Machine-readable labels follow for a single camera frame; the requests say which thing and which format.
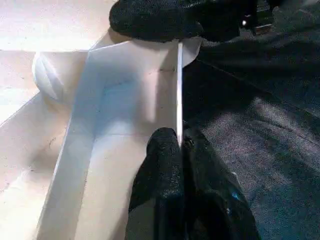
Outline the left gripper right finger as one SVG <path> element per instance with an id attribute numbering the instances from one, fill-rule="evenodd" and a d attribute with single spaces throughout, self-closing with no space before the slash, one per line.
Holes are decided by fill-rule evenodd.
<path id="1" fill-rule="evenodd" d="M 249 204 L 234 172 L 206 138 L 183 142 L 187 232 L 191 240 L 259 240 Z"/>

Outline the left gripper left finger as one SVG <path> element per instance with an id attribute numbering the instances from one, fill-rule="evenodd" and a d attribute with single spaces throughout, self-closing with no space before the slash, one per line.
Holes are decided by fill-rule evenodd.
<path id="1" fill-rule="evenodd" d="M 127 240 L 185 238 L 183 161 L 172 128 L 157 129 L 132 185 L 125 230 Z"/>

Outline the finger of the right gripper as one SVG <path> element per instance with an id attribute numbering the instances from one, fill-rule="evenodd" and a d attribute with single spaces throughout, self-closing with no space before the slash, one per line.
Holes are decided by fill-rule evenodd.
<path id="1" fill-rule="evenodd" d="M 170 42 L 200 35 L 203 27 L 194 15 L 192 0 L 118 0 L 109 23 L 122 36 L 151 42 Z"/>

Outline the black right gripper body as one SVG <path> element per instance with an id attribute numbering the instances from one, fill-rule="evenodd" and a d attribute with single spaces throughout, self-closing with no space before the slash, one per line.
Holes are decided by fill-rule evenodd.
<path id="1" fill-rule="evenodd" d="M 212 42 L 226 42 L 252 31 L 257 23 L 256 0 L 207 0 L 199 11 L 200 36 Z"/>

